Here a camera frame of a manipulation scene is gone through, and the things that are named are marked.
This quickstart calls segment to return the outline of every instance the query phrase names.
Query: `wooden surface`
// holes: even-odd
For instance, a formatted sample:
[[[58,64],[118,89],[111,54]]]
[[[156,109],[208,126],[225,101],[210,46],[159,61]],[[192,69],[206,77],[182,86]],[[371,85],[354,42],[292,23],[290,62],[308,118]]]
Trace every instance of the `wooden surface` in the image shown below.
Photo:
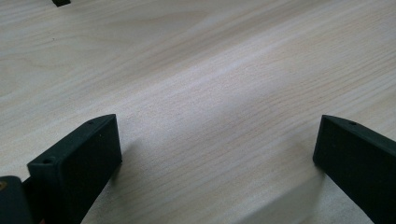
[[[0,175],[104,114],[83,223],[371,223],[312,162],[320,116],[396,139],[393,0],[0,1]]]

